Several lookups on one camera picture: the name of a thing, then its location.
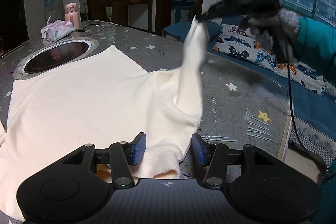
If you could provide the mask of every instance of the thermos lid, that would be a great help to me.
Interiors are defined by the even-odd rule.
[[[76,3],[69,3],[65,5],[65,13],[76,12],[76,11],[77,11]]]

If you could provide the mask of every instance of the floor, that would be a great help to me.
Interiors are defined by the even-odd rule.
[[[316,164],[313,160],[307,158],[302,153],[288,147],[285,156],[285,163],[300,173],[306,175],[317,184],[320,184],[325,174],[325,168],[320,164]]]

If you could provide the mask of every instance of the blue gripper pad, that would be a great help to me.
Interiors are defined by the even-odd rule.
[[[134,153],[133,153],[134,165],[140,164],[145,150],[146,150],[146,135],[143,134],[140,140],[136,143],[134,147]]]
[[[191,147],[192,147],[197,163],[200,166],[204,166],[205,165],[205,155],[204,155],[203,145],[197,140],[195,135],[192,135],[191,137]]]

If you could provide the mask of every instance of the yellow star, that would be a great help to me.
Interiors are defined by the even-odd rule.
[[[271,119],[267,116],[267,113],[265,112],[261,112],[260,110],[258,110],[259,111],[259,116],[258,116],[258,118],[260,118],[260,119],[263,119],[265,122],[268,122],[268,121],[270,121]]]

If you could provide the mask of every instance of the pink bottle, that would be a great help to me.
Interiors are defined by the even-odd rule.
[[[70,21],[75,30],[78,30],[80,28],[79,13],[77,12],[77,4],[76,3],[69,3],[69,4],[65,5],[64,20]]]

